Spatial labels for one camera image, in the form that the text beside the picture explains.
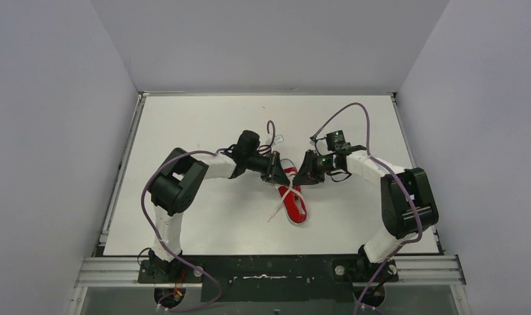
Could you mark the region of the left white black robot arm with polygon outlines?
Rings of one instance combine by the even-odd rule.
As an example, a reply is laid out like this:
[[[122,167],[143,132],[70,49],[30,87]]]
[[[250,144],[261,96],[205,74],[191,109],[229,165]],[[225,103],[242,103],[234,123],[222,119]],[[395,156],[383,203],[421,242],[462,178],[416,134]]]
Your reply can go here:
[[[289,221],[303,224],[308,219],[301,188],[295,184],[296,167],[289,159],[282,159],[270,146],[263,146],[260,136],[244,130],[237,143],[216,153],[196,152],[175,148],[161,164],[146,187],[154,206],[156,233],[148,252],[150,267],[165,280],[182,276],[180,242],[183,213],[195,200],[205,179],[235,179],[247,170],[258,172],[262,181],[273,184],[280,196],[274,213],[286,211]]]

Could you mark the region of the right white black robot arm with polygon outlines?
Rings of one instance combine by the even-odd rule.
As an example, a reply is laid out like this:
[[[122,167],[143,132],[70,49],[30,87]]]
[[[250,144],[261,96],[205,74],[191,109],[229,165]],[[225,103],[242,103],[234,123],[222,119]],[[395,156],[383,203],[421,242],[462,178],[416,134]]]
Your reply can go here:
[[[307,150],[299,170],[299,183],[319,184],[326,176],[356,176],[380,190],[382,225],[373,238],[358,249],[356,271],[365,279],[378,278],[388,261],[402,247],[419,242],[424,231],[439,220],[426,172],[404,168],[375,157],[363,145],[353,146],[343,131],[328,133],[327,153]]]

